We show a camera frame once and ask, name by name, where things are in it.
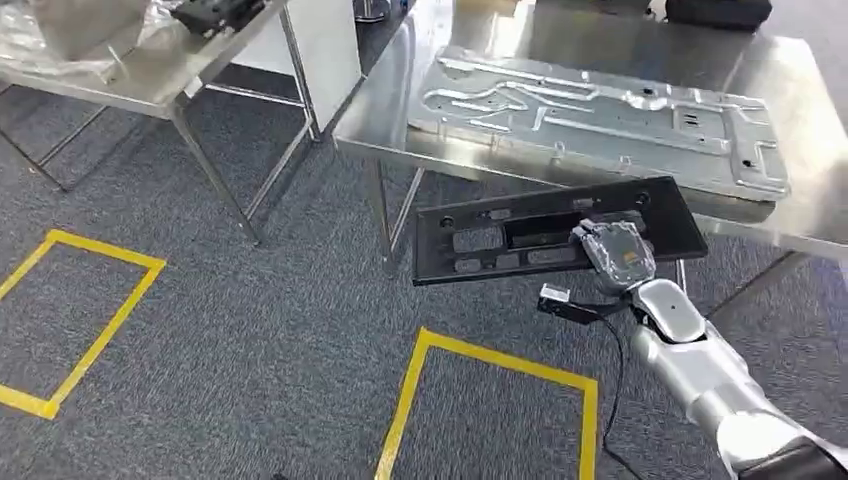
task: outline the gray carpet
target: gray carpet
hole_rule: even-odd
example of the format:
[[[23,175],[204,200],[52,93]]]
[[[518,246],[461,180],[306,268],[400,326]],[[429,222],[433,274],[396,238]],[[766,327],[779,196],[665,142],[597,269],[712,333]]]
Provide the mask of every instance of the gray carpet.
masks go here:
[[[386,31],[365,39],[366,61]],[[844,112],[848,98],[836,100]],[[90,108],[16,88],[0,97],[0,125],[43,152]],[[211,92],[190,109],[243,202],[293,135],[299,119],[289,112]],[[362,159],[342,157],[329,143],[278,186],[261,212],[267,240],[258,249],[234,227],[169,125],[107,113],[51,164],[75,184],[68,195],[50,192],[7,152],[0,160],[0,278],[50,228],[168,261],[56,420],[0,406],[0,478],[372,476],[421,326],[598,379],[602,433],[614,343],[600,326],[535,312],[543,282],[591,298],[591,276],[415,288],[407,255],[396,278],[386,277]],[[412,172],[388,174],[396,206]],[[529,188],[429,175],[419,202]],[[709,241],[711,256],[690,268],[702,309],[780,254]],[[140,275],[64,247],[42,262],[0,303],[0,382],[33,394],[55,389]],[[846,299],[838,265],[814,259],[721,328],[775,403],[848,445]],[[579,422],[569,389],[431,353],[396,473],[576,478]],[[637,365],[612,443],[646,478],[720,478],[696,429]],[[597,477],[627,478],[600,453]]]

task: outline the yellow floor marking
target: yellow floor marking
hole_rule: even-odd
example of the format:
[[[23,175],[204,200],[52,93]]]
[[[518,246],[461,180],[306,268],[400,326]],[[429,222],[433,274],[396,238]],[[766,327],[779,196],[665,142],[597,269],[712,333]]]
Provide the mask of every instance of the yellow floor marking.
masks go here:
[[[418,386],[418,378],[421,376],[424,360],[430,347],[438,347],[458,355],[475,358],[502,368],[582,390],[583,420],[578,478],[580,480],[595,478],[595,438],[598,423],[598,382],[596,380],[439,335],[425,328],[421,328],[418,333],[418,340],[415,342],[412,358],[409,360],[409,368],[406,371],[406,378],[401,387],[397,410],[389,427],[389,433],[386,434],[383,454],[380,456],[374,478],[378,480],[391,478],[392,468],[403,438],[403,429],[406,426],[407,417],[415,397],[415,389]]]
[[[88,351],[82,356],[80,361],[71,370],[70,375],[66,378],[55,393],[50,397],[50,400],[42,400],[33,397],[24,392],[11,389],[0,385],[0,403],[4,403],[10,407],[23,410],[27,413],[37,415],[42,418],[52,420],[56,418],[59,412],[59,405],[71,393],[71,390],[79,383],[80,379],[88,368],[97,360],[97,357],[124,323],[124,320],[132,313],[135,305],[141,300],[141,297],[147,292],[147,289],[156,280],[156,277],[165,268],[165,260],[142,255],[131,250],[109,245],[108,243],[99,242],[90,238],[80,237],[61,230],[51,230],[47,233],[47,237],[25,261],[18,267],[17,270],[0,285],[0,300],[29,272],[33,266],[47,253],[50,248],[57,244],[64,244],[71,247],[88,250],[93,253],[105,255],[107,257],[123,260],[128,263],[133,263],[147,268],[147,273],[135,286],[129,298],[121,305],[121,308],[115,313],[97,340],[89,347]]]

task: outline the stainless steel table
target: stainless steel table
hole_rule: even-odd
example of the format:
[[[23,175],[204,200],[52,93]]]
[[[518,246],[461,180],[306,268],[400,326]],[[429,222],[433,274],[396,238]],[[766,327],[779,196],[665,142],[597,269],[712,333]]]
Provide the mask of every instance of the stainless steel table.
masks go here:
[[[56,144],[41,159],[31,158],[2,131],[0,131],[0,141],[8,143],[16,156],[20,157],[31,170],[40,173],[54,187],[64,191],[65,188],[44,169],[45,165],[78,137],[106,108],[114,107],[169,120],[174,123],[189,150],[197,158],[218,195],[236,218],[239,227],[254,243],[259,243],[259,236],[250,222],[251,218],[306,135],[309,134],[313,140],[317,140],[320,135],[315,124],[315,113],[306,84],[300,51],[297,42],[294,41],[295,37],[287,4],[288,0],[268,0],[265,9],[237,33],[225,32],[211,39],[186,35],[177,48],[170,50],[149,48],[142,44],[122,59],[120,66],[122,72],[118,75],[118,79],[110,83],[104,83],[92,75],[42,76],[0,66],[0,82],[74,97],[101,105],[94,114],[85,119],[79,127]],[[273,18],[280,18],[289,39],[288,48],[294,64],[294,77],[300,98],[288,99],[212,83],[230,61]],[[186,106],[204,88],[295,106],[303,109],[306,117],[303,127],[296,134],[274,168],[271,169],[250,205],[244,210],[233,197],[218,169],[203,151],[197,135],[191,129],[185,117]]]
[[[368,159],[369,200],[387,265],[396,260],[426,170],[560,187],[622,179],[509,158],[485,145],[409,128],[410,96],[446,45],[765,99],[789,170],[791,197],[768,204],[693,190],[684,196],[705,232],[751,238],[790,253],[712,312],[714,318],[781,278],[805,255],[848,258],[848,138],[804,41],[567,10],[553,1],[418,0],[334,132],[339,149]],[[386,210],[384,161],[418,168],[393,223]]]

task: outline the black case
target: black case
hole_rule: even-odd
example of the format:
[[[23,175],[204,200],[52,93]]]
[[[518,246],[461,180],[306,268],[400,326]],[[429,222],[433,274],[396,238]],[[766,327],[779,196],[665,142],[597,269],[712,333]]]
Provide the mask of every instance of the black case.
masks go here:
[[[770,0],[667,0],[671,23],[753,32],[771,15]]]
[[[217,33],[227,27],[239,31],[265,8],[262,0],[186,0],[171,11],[195,35]]]

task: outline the plastic wrap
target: plastic wrap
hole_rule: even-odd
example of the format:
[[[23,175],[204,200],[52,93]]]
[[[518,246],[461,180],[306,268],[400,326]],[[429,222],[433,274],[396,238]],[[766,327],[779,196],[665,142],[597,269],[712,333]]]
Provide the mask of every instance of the plastic wrap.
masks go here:
[[[74,60],[68,60],[51,48],[39,27],[35,9],[44,9],[50,2],[67,1],[0,0],[0,65],[49,76],[94,74],[104,82],[115,78],[120,72],[116,67],[120,64],[121,56],[127,52],[112,48],[109,41],[92,50],[91,54],[81,55]],[[115,0],[98,1],[108,4]],[[151,0],[140,34],[136,37],[132,32],[131,36],[128,35],[130,41],[134,41],[135,45],[144,44],[145,48],[174,48],[183,39],[183,27],[171,18],[170,9],[181,1]]]
[[[633,222],[582,220],[573,233],[583,244],[605,290],[617,294],[654,278],[654,255]]]

